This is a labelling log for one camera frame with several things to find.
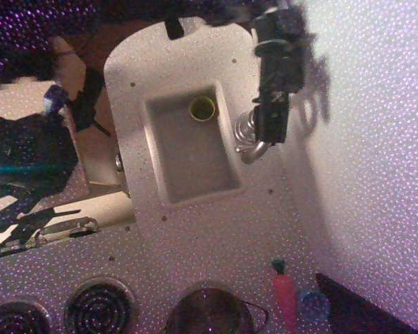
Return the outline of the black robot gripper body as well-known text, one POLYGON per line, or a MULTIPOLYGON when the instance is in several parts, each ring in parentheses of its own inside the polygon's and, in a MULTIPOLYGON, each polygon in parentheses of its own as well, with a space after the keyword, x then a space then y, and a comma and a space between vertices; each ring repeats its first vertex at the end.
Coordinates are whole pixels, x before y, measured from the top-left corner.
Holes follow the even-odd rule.
POLYGON ((278 3, 255 18, 254 55, 260 60, 258 94, 296 94, 305 86, 309 37, 301 7, 278 3))

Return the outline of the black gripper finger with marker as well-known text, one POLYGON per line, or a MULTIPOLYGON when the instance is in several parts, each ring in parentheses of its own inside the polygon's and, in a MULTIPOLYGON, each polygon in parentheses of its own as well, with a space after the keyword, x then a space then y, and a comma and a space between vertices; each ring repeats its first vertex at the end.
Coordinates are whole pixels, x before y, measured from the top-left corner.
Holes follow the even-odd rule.
POLYGON ((253 100, 255 140, 271 145, 286 141, 289 118, 289 93, 274 91, 260 93, 253 100))

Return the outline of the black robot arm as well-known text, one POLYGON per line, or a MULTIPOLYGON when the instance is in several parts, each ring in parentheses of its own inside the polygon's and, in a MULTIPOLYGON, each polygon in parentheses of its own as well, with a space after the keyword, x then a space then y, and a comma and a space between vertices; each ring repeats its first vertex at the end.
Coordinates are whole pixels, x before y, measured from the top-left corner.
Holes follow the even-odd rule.
POLYGON ((237 24, 256 32, 261 73, 255 139, 283 143, 289 97, 304 87, 305 60, 304 18, 286 1, 0 1, 0 85, 22 77, 51 79, 50 42, 56 37, 163 23, 169 38, 177 40, 184 34, 181 19, 191 17, 210 27, 237 24))

